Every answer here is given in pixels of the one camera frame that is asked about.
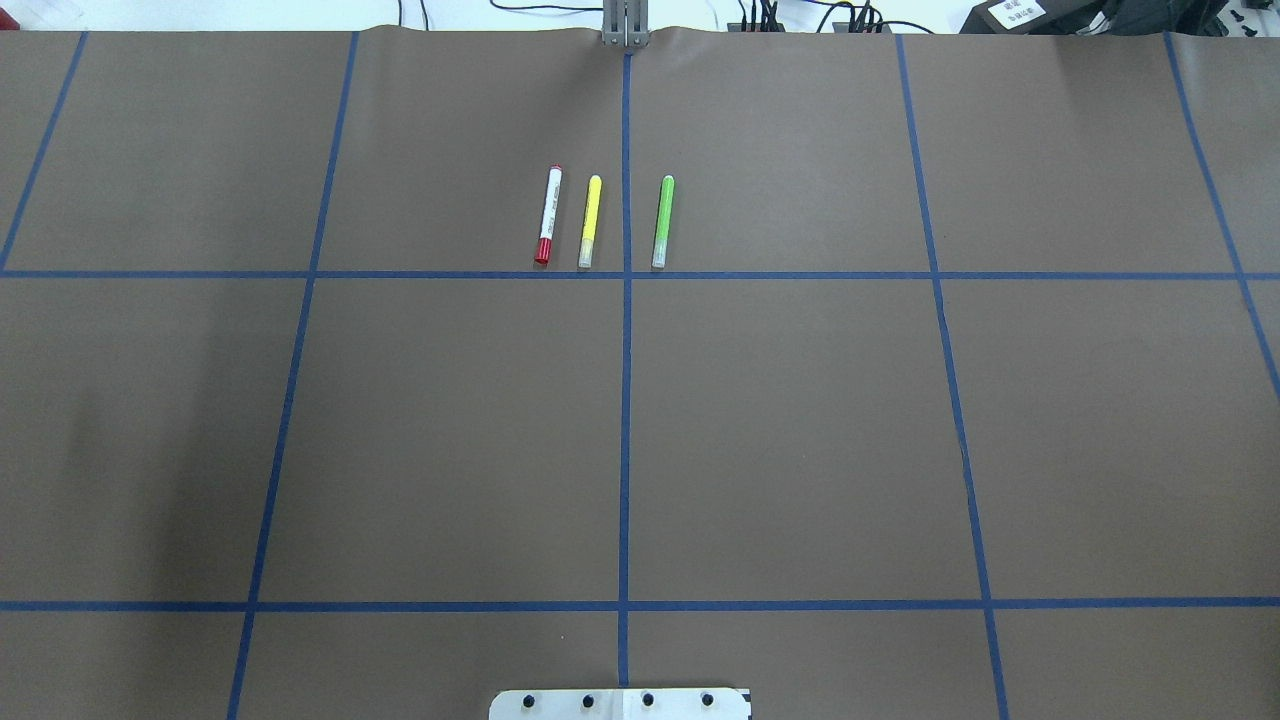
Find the red white marker pen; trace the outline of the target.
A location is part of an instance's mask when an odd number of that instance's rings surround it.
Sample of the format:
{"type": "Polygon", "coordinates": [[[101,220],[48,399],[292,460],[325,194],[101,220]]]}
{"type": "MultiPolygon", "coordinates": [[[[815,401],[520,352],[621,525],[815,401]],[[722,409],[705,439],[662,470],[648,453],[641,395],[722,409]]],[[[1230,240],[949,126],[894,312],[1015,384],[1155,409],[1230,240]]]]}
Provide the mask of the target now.
{"type": "Polygon", "coordinates": [[[563,182],[562,165],[552,164],[547,174],[541,217],[539,223],[539,237],[534,256],[534,261],[540,266],[545,266],[550,263],[553,242],[556,236],[556,222],[558,215],[562,182],[563,182]]]}

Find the green marker pen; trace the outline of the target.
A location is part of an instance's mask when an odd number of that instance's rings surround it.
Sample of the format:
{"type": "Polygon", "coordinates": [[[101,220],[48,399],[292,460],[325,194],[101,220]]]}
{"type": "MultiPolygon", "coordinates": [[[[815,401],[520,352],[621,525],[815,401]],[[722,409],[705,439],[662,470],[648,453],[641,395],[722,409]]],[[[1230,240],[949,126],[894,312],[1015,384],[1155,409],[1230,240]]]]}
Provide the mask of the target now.
{"type": "Polygon", "coordinates": [[[669,245],[672,211],[675,209],[676,179],[667,174],[660,179],[658,204],[655,210],[655,229],[652,246],[653,269],[664,269],[669,245]]]}

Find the yellow marker pen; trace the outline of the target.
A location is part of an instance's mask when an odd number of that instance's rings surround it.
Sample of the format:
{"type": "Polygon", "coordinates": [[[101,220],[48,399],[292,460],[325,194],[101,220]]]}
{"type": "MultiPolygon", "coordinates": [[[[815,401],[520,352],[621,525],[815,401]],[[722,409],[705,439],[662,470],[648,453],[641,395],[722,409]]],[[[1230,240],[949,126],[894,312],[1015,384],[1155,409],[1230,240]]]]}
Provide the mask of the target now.
{"type": "Polygon", "coordinates": [[[584,211],[582,211],[582,228],[579,243],[577,255],[577,269],[586,270],[593,268],[594,263],[594,250],[599,227],[599,215],[602,206],[603,195],[603,178],[599,174],[593,174],[588,181],[584,211]]]}

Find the brown paper table cover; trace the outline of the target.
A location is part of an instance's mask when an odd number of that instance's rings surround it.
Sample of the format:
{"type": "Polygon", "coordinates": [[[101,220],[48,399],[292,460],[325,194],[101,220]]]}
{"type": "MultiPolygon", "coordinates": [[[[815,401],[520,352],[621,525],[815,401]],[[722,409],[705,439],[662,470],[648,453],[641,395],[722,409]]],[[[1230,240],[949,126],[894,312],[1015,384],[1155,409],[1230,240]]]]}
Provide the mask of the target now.
{"type": "Polygon", "coordinates": [[[1276,40],[3,35],[5,719],[664,685],[1277,716],[1276,40]]]}

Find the black box white label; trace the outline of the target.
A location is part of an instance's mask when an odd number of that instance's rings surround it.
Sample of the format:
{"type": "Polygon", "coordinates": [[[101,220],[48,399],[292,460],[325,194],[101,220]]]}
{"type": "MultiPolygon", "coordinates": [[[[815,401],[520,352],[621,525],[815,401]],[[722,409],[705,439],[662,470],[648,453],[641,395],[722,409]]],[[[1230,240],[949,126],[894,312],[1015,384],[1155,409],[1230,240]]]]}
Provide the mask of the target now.
{"type": "Polygon", "coordinates": [[[1088,35],[1107,29],[1110,1],[983,1],[963,22],[960,35],[1088,35]]]}

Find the aluminium frame post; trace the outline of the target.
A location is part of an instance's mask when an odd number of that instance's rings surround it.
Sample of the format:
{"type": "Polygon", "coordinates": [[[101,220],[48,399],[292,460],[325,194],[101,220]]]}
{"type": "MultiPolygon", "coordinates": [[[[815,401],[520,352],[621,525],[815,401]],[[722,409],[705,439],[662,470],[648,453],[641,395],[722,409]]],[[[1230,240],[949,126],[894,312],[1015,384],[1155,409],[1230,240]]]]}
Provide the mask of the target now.
{"type": "Polygon", "coordinates": [[[602,1],[602,44],[605,47],[635,50],[650,41],[648,0],[602,1]]]}

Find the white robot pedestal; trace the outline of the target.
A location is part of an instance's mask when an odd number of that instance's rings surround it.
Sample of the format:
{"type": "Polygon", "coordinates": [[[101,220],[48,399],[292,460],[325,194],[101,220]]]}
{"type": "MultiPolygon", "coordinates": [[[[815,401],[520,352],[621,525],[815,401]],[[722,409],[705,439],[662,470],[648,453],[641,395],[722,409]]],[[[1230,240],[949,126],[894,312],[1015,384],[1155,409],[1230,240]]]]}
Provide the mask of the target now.
{"type": "Polygon", "coordinates": [[[489,719],[751,719],[750,692],[728,687],[503,691],[489,719]]]}

